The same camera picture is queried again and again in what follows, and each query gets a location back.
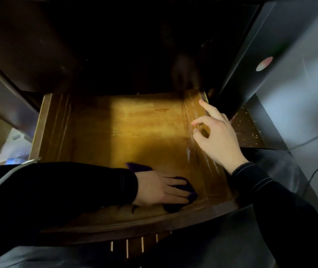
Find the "grey slanted panel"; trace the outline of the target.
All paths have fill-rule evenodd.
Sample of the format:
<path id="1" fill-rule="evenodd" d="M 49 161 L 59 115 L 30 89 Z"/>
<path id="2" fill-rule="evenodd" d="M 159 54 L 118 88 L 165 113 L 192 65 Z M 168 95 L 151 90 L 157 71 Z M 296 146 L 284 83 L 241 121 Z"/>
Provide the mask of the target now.
<path id="1" fill-rule="evenodd" d="M 33 140 L 39 108 L 0 69 L 0 118 Z"/>

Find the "person's right forearm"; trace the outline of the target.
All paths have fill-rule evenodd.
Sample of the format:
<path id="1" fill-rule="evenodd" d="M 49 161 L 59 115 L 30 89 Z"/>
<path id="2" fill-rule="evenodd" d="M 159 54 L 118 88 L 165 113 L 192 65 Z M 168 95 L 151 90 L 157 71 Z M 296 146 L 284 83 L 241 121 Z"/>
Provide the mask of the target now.
<path id="1" fill-rule="evenodd" d="M 280 268 L 318 268 L 318 212 L 252 162 L 232 172 L 253 205 L 261 235 Z"/>

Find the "pink oval sticker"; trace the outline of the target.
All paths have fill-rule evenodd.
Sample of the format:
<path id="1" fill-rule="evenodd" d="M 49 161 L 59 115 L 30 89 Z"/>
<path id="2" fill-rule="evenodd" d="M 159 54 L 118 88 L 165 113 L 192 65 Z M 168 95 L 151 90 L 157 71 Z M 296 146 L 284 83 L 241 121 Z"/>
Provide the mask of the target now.
<path id="1" fill-rule="evenodd" d="M 257 72 L 259 72 L 259 71 L 262 71 L 262 70 L 264 70 L 265 68 L 267 68 L 270 64 L 271 64 L 271 62 L 273 61 L 273 56 L 270 56 L 270 57 L 267 57 L 267 58 L 265 58 L 263 61 L 261 61 L 258 65 L 257 65 L 257 67 L 256 67 L 256 71 Z"/>

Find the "person's right hand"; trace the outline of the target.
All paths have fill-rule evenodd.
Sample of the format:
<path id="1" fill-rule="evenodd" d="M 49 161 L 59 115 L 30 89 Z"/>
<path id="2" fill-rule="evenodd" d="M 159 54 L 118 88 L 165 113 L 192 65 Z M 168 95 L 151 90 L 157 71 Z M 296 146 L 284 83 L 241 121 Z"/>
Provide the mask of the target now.
<path id="1" fill-rule="evenodd" d="M 192 121 L 192 126 L 206 125 L 210 129 L 210 147 L 202 149 L 208 157 L 221 165 L 229 174 L 240 166 L 247 164 L 248 160 L 241 152 L 236 132 L 229 119 L 220 121 L 209 116 L 201 116 Z"/>

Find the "grey metal appliance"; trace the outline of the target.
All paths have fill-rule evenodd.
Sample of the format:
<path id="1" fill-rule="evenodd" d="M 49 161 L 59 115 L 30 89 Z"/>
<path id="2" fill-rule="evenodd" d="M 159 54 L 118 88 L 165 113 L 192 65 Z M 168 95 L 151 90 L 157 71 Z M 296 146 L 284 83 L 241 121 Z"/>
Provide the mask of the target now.
<path id="1" fill-rule="evenodd" d="M 318 210 L 318 0 L 262 5 L 212 103 L 228 117 L 246 106 L 269 153 L 292 161 L 278 180 Z"/>

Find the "open wooden drawer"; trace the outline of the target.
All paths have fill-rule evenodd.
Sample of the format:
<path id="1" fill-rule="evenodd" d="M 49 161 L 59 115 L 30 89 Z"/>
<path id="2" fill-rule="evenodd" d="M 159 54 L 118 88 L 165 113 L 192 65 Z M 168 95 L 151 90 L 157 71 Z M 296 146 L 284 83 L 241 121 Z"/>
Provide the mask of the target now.
<path id="1" fill-rule="evenodd" d="M 134 238 L 176 230 L 240 208 L 224 170 L 198 147 L 191 122 L 206 115 L 199 89 L 182 93 L 81 97 L 46 94 L 29 158 L 80 162 L 111 168 L 134 162 L 187 178 L 198 194 L 192 204 L 169 214 L 161 205 L 110 206 L 69 224 L 45 230 L 44 245 Z"/>

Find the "purple cleaning cloth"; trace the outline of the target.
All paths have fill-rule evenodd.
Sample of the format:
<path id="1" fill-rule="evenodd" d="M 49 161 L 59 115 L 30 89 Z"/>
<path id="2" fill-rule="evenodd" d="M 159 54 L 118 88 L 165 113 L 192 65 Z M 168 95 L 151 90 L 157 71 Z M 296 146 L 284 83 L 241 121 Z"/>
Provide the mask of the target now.
<path id="1" fill-rule="evenodd" d="M 130 169 L 133 172 L 144 172 L 144 171 L 152 171 L 153 169 L 150 166 L 141 165 L 133 162 L 127 162 L 126 166 L 128 169 Z M 176 176 L 175 179 L 177 180 L 184 180 L 186 181 L 185 185 L 173 185 L 174 188 L 184 190 L 190 193 L 188 197 L 188 203 L 187 204 L 163 204 L 163 208 L 168 213 L 176 213 L 179 212 L 179 210 L 185 206 L 188 206 L 189 204 L 192 204 L 194 201 L 197 200 L 198 194 L 194 190 L 192 184 L 189 182 L 189 180 L 185 177 Z"/>

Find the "person's left forearm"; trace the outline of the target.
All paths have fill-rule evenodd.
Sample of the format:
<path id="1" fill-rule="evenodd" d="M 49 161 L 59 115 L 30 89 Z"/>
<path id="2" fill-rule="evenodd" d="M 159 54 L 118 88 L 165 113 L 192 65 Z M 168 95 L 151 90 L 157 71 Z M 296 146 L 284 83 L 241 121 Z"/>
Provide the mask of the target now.
<path id="1" fill-rule="evenodd" d="M 138 179 L 128 169 L 75 162 L 25 166 L 0 185 L 0 256 L 38 245 L 42 230 L 82 213 L 130 204 L 137 193 Z"/>

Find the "dark wooden cabinet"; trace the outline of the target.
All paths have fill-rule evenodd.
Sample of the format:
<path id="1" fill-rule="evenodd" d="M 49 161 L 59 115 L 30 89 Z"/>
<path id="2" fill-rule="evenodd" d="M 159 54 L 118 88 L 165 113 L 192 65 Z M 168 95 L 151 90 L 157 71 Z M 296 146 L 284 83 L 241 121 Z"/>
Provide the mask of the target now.
<path id="1" fill-rule="evenodd" d="M 212 100 L 269 1 L 0 0 L 0 69 L 39 114 L 46 94 Z"/>

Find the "person's left hand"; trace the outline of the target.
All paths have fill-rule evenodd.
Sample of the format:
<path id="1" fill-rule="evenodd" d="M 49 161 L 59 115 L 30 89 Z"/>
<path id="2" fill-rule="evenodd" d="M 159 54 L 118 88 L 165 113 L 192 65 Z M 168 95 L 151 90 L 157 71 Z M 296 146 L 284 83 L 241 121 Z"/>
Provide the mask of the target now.
<path id="1" fill-rule="evenodd" d="M 168 174 L 161 174 L 157 171 L 136 172 L 138 181 L 138 192 L 132 202 L 138 207 L 150 207 L 160 203 L 161 177 L 175 178 Z"/>

